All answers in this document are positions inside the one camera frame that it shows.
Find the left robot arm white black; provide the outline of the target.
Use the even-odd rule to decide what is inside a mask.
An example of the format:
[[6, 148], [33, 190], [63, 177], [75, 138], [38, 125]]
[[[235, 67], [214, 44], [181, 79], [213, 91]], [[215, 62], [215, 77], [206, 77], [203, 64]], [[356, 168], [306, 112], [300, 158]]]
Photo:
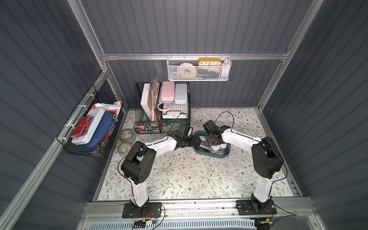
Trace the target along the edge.
[[121, 164], [123, 176], [131, 184], [131, 202], [138, 208], [148, 203], [146, 180], [156, 157], [178, 148], [198, 147], [200, 144], [201, 139], [198, 135], [183, 137], [171, 135], [151, 143], [135, 142]]

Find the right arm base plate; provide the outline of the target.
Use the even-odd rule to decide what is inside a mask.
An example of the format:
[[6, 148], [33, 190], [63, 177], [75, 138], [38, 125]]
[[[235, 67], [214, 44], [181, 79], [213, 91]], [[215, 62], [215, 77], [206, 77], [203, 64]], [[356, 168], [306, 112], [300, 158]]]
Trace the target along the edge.
[[264, 203], [260, 203], [257, 200], [237, 200], [235, 208], [237, 209], [240, 216], [273, 216], [277, 214], [276, 206], [271, 199]]

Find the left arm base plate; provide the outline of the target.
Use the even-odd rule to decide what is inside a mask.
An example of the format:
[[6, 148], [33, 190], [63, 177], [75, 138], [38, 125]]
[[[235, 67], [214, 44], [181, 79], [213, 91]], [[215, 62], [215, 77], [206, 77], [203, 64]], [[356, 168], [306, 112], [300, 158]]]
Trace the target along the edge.
[[159, 218], [162, 211], [163, 207], [161, 202], [146, 203], [143, 207], [138, 207], [130, 201], [124, 205], [122, 218]]

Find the teal plastic storage box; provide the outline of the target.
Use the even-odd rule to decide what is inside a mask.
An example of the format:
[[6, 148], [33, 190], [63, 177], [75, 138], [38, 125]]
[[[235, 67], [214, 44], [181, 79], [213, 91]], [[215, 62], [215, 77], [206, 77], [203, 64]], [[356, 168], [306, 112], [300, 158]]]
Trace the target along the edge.
[[197, 154], [215, 158], [226, 158], [230, 154], [230, 144], [212, 145], [211, 136], [206, 131], [198, 131], [195, 135], [199, 136], [201, 143], [198, 147], [194, 147]]

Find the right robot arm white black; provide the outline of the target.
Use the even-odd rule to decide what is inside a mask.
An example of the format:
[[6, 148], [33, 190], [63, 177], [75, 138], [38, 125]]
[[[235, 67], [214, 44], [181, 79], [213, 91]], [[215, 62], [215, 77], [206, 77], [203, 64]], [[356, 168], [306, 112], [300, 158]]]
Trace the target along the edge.
[[251, 137], [232, 130], [230, 126], [204, 125], [204, 129], [213, 145], [231, 144], [252, 154], [254, 170], [258, 174], [253, 197], [259, 203], [268, 202], [275, 174], [284, 164], [274, 140], [271, 137]]

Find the white wireless mouse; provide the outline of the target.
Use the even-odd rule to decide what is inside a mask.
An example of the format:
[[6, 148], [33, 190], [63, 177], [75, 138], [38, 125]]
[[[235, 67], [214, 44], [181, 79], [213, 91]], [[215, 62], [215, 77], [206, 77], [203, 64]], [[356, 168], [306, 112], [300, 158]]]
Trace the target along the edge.
[[199, 136], [201, 144], [199, 145], [203, 149], [209, 149], [207, 136]]

